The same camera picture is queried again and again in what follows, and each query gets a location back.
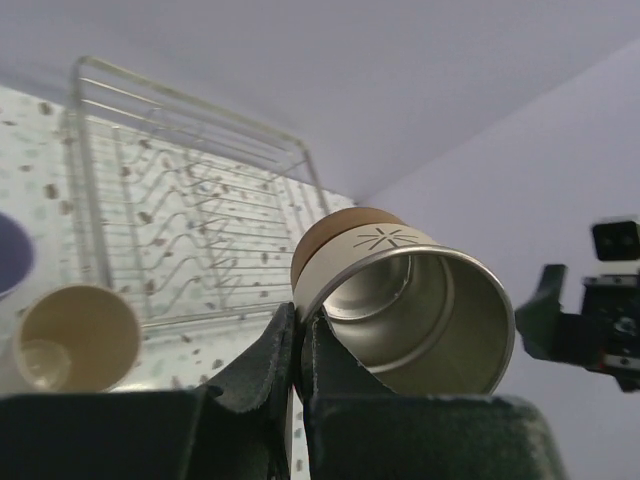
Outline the lavender plastic cup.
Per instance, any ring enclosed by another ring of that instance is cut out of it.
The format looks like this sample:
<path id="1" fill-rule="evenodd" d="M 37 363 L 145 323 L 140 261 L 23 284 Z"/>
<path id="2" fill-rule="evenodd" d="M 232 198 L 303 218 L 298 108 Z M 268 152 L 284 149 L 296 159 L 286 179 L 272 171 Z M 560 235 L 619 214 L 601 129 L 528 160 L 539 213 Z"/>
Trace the lavender plastic cup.
<path id="1" fill-rule="evenodd" d="M 35 248 L 24 226 L 1 213 L 1 299 L 10 296 L 30 275 L 35 264 Z"/>

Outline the tall beige cup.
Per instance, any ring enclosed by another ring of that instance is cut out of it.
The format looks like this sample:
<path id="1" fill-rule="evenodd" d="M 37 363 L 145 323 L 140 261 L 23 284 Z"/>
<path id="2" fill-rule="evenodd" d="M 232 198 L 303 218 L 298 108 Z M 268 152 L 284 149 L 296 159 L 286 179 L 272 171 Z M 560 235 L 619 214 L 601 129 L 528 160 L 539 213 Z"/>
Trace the tall beige cup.
<path id="1" fill-rule="evenodd" d="M 30 306 L 1 354 L 1 394 L 105 392 L 135 365 L 139 320 L 117 293 L 58 288 Z"/>

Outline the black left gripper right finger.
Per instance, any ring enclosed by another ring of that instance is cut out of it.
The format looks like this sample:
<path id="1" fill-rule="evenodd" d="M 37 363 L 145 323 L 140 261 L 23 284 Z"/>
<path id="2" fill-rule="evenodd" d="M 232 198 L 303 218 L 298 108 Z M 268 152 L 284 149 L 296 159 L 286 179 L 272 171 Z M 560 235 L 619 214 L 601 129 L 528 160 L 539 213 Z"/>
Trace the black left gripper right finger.
<path id="1" fill-rule="evenodd" d="M 318 315 L 299 331 L 298 394 L 314 479 L 565 479 L 540 412 L 516 397 L 403 396 Z"/>

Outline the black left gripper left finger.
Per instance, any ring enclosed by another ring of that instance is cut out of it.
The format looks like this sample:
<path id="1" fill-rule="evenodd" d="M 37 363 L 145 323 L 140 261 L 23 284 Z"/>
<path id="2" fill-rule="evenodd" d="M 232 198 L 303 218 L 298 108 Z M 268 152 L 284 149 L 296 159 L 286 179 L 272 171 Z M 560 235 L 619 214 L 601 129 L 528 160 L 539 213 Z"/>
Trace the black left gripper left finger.
<path id="1" fill-rule="evenodd" d="M 295 311 L 192 389 L 1 401 L 4 479 L 287 479 Z"/>

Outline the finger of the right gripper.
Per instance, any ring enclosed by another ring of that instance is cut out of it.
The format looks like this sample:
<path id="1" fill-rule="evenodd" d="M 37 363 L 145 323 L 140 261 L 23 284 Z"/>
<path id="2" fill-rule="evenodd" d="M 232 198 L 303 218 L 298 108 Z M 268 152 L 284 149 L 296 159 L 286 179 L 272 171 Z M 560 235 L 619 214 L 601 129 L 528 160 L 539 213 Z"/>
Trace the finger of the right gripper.
<path id="1" fill-rule="evenodd" d="M 534 359 L 582 368 L 603 368 L 604 322 L 565 313 L 560 297 L 568 267 L 548 264 L 533 296 L 515 313 L 526 353 Z"/>

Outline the white steel cup cork base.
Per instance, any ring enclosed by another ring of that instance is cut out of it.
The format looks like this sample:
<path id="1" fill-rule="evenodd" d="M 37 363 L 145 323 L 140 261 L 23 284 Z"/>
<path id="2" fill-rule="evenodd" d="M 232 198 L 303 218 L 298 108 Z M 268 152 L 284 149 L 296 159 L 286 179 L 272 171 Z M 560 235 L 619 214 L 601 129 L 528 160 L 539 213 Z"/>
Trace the white steel cup cork base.
<path id="1" fill-rule="evenodd" d="M 515 340 L 496 275 L 380 209 L 315 223 L 290 269 L 301 322 L 322 313 L 337 339 L 396 393 L 490 394 Z"/>

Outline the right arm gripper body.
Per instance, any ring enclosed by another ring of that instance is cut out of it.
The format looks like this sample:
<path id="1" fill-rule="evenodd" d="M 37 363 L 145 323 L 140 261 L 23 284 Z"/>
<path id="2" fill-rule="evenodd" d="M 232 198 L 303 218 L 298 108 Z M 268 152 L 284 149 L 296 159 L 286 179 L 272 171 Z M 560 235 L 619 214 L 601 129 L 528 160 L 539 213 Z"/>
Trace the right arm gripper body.
<path id="1" fill-rule="evenodd" d="M 585 369 L 639 391 L 639 274 L 585 277 L 581 314 L 596 331 L 595 359 Z"/>

